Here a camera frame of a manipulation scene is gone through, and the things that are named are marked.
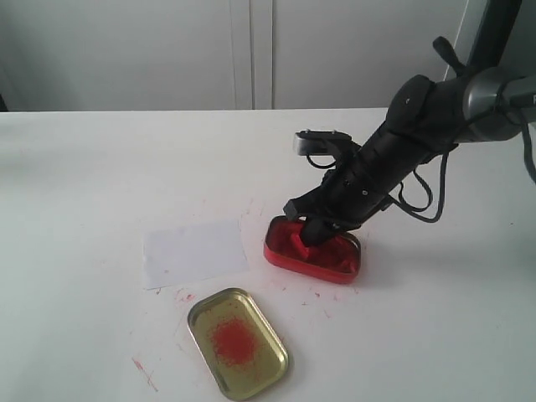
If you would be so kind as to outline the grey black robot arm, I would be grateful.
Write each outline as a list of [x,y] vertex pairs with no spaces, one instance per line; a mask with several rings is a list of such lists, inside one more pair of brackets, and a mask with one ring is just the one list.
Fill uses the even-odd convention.
[[397,204],[425,221],[416,208],[390,192],[416,168],[440,156],[446,173],[449,153],[464,142],[523,139],[523,162],[535,176],[532,138],[535,78],[515,77],[499,68],[435,83],[423,75],[408,80],[396,93],[384,122],[363,144],[340,131],[299,131],[296,153],[306,158],[331,156],[322,183],[287,202],[290,221],[305,221],[301,242],[320,245],[358,229],[380,210]]

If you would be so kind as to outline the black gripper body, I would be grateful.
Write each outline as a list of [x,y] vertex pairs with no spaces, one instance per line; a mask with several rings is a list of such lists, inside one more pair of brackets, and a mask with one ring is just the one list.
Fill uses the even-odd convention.
[[289,220],[320,219],[356,229],[392,204],[389,191],[397,184],[396,169],[331,170],[319,186],[290,199],[283,211]]

